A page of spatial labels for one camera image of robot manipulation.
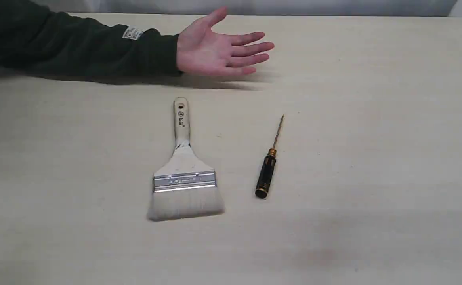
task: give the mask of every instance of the hand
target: hand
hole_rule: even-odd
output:
[[[195,20],[178,36],[176,53],[180,71],[204,76],[237,76],[256,72],[251,67],[269,59],[262,52],[273,49],[274,44],[264,42],[248,45],[264,37],[263,32],[229,35],[212,31],[213,25],[226,18],[226,8]]]

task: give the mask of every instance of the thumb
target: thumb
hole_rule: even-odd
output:
[[[224,20],[227,16],[227,8],[226,7],[220,7],[219,9],[213,11],[211,14],[204,16],[204,21],[212,27],[216,23]]]

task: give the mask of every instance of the dark green sleeve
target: dark green sleeve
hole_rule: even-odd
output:
[[[180,73],[178,35],[149,29],[134,40],[126,30],[126,25],[108,27],[55,13],[30,0],[0,0],[0,66],[64,76]]]

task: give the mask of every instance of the screwdriver handle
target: screwdriver handle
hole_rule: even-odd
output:
[[[256,185],[256,196],[265,199],[268,196],[269,186],[273,172],[275,170],[275,163],[277,162],[277,151],[271,148],[268,154],[264,157],[263,165],[261,167],[260,177]]]

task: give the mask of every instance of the paintbrush handle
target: paintbrush handle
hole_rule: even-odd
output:
[[[188,146],[191,137],[189,102],[184,97],[178,97],[173,103],[173,110],[175,115],[176,146]]]

